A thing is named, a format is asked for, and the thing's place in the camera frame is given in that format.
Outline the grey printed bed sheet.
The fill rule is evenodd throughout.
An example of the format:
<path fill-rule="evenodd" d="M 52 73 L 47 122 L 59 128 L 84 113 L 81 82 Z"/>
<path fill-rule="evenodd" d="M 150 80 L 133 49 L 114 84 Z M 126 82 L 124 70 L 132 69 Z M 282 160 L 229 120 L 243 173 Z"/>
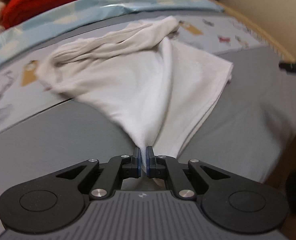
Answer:
<path fill-rule="evenodd" d="M 206 11 L 155 11 L 124 15 L 80 27 L 48 40 L 0 68 L 0 195 L 10 187 L 90 158 L 108 161 L 133 151 L 129 137 L 91 106 L 44 90 L 39 82 L 20 86 L 21 69 L 61 44 L 99 37 L 138 20 L 166 16 L 187 21 L 208 33 L 194 36 L 179 29 L 178 39 L 232 62 L 232 79 L 210 116 L 180 155 L 264 181 L 288 140 L 296 133 L 296 76 L 279 70 L 279 56 L 251 39 L 249 48 L 213 42 L 211 21 L 222 34 L 243 35 L 242 26 L 226 15 Z M 4 227 L 0 222 L 0 234 Z"/>

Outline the light blue patterned quilt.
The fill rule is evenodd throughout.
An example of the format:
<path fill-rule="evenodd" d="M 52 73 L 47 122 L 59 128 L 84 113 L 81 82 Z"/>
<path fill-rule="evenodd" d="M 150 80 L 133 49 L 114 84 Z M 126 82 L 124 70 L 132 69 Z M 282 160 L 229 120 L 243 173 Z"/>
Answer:
<path fill-rule="evenodd" d="M 197 10 L 222 12 L 210 0 L 78 0 L 35 16 L 0 34 L 0 66 L 59 35 L 110 18 L 137 12 Z"/>

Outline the white long-sleeve baby shirt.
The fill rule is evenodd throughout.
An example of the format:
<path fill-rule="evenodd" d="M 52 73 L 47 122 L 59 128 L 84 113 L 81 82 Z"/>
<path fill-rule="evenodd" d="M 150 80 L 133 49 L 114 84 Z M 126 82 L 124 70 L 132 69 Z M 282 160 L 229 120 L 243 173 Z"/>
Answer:
<path fill-rule="evenodd" d="M 58 47 L 36 70 L 57 94 L 93 106 L 141 151 L 176 158 L 209 117 L 233 64 L 179 41 L 173 16 Z"/>

